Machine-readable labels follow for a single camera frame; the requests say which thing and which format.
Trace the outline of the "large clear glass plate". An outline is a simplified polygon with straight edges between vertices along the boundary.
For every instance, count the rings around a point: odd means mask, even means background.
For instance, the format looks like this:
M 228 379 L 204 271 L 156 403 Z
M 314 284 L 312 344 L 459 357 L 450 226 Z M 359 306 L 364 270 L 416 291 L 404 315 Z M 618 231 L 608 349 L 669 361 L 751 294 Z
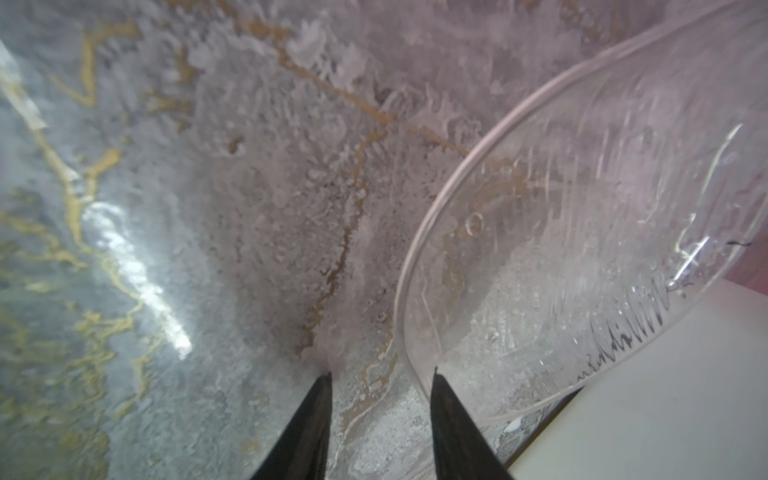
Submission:
M 767 5 L 717 1 L 520 102 L 437 195 L 395 338 L 480 425 L 535 411 L 658 338 L 767 217 Z

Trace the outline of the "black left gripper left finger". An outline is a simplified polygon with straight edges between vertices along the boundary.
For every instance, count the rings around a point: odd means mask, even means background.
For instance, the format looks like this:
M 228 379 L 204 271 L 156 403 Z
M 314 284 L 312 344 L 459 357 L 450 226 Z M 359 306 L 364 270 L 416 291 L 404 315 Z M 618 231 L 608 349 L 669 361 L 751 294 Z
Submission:
M 320 375 L 251 480 L 323 480 L 332 423 L 332 375 Z

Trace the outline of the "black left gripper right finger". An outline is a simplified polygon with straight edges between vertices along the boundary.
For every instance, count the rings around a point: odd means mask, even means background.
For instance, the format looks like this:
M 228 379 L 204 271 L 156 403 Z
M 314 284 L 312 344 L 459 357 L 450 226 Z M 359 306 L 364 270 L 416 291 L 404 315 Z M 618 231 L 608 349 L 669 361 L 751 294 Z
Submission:
M 513 479 L 438 371 L 430 393 L 430 420 L 438 479 Z

